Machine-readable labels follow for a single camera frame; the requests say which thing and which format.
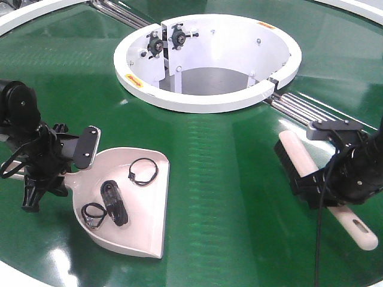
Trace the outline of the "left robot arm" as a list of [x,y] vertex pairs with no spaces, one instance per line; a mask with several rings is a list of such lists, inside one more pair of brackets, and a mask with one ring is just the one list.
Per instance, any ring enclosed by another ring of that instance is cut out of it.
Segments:
[[38,110],[37,96],[20,81],[1,80],[1,140],[12,155],[1,164],[1,178],[23,171],[22,209],[38,212],[46,192],[66,197],[63,174],[71,171],[79,137],[66,124],[49,127]]

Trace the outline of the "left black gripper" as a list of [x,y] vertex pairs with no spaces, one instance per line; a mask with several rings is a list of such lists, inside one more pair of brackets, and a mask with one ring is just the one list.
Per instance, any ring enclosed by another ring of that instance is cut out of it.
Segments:
[[50,128],[40,123],[35,131],[26,133],[15,127],[2,127],[1,135],[13,152],[1,166],[1,177],[9,178],[24,170],[22,209],[38,212],[45,192],[66,197],[68,190],[63,174],[71,171],[72,156],[78,136],[68,133],[66,124]]

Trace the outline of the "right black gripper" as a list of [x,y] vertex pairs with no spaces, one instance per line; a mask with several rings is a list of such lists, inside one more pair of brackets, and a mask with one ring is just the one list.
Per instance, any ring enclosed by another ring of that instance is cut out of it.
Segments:
[[382,191],[382,138],[333,156],[326,167],[302,178],[291,178],[293,195],[311,209],[363,204]]

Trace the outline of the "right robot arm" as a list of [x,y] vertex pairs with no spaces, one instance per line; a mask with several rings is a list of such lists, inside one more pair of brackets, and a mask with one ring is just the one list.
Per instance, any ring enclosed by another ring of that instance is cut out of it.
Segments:
[[290,166],[292,193],[311,209],[323,206],[363,204],[382,191],[382,130],[368,135],[353,120],[312,121],[308,139],[329,140],[336,148],[321,169],[299,176]]

